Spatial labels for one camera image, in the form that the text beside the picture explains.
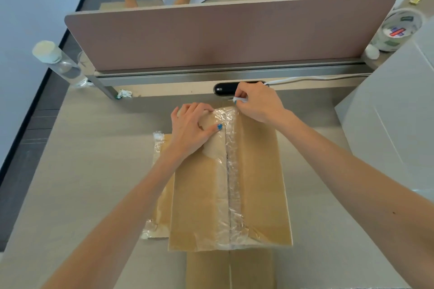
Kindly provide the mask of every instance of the roll of tape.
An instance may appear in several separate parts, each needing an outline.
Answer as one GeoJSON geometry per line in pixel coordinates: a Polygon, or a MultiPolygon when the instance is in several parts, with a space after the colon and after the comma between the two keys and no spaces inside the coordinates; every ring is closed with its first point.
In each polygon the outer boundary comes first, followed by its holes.
{"type": "Polygon", "coordinates": [[[381,51],[397,51],[425,22],[425,16],[416,9],[396,9],[389,13],[371,44],[381,51]]]}

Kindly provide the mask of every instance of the white bottle cap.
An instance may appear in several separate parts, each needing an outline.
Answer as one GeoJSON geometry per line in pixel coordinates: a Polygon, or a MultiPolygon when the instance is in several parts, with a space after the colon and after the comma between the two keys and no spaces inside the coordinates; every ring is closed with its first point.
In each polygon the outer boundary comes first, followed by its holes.
{"type": "Polygon", "coordinates": [[[32,54],[43,63],[55,64],[62,59],[62,50],[48,40],[37,43],[33,47],[32,54]]]}

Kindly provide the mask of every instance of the yellow object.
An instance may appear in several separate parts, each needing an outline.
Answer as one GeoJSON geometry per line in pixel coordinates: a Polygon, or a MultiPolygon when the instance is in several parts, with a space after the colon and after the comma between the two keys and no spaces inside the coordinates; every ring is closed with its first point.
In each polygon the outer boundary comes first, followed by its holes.
{"type": "Polygon", "coordinates": [[[410,0],[409,3],[412,5],[417,5],[417,4],[419,4],[420,1],[421,0],[410,0]]]}

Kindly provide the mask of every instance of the black baseboard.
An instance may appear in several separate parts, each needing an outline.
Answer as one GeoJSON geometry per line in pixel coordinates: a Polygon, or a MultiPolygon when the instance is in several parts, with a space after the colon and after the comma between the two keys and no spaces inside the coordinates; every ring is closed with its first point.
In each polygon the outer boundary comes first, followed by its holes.
{"type": "MultiPolygon", "coordinates": [[[[76,12],[80,11],[83,7],[83,3],[85,0],[80,0],[77,8],[75,9],[76,12]]],[[[59,43],[60,49],[63,49],[63,46],[66,43],[66,40],[68,39],[70,33],[69,30],[66,30],[65,34],[62,37],[62,40],[59,43]]],[[[4,159],[3,165],[0,168],[0,186],[3,182],[4,177],[6,176],[6,173],[9,169],[10,163],[12,162],[12,159],[14,158],[15,152],[17,151],[18,145],[21,142],[21,139],[23,138],[23,135],[26,131],[27,126],[29,125],[30,118],[32,117],[33,113],[36,110],[36,105],[39,102],[39,99],[41,98],[42,92],[44,91],[44,88],[48,82],[48,79],[50,78],[52,71],[50,69],[47,69],[47,72],[45,73],[44,78],[42,79],[41,85],[38,88],[38,91],[36,92],[36,95],[30,104],[29,110],[26,113],[26,116],[24,117],[23,122],[21,123],[21,126],[18,130],[17,135],[15,136],[14,142],[12,143],[9,152],[4,159]]]]}

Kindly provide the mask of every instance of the clear water bottle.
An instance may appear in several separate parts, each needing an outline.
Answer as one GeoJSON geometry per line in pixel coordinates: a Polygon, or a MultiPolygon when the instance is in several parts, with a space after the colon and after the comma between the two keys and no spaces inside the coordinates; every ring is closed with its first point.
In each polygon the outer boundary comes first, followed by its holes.
{"type": "Polygon", "coordinates": [[[40,41],[35,45],[32,53],[74,87],[86,86],[87,78],[78,65],[52,41],[40,41]]]}

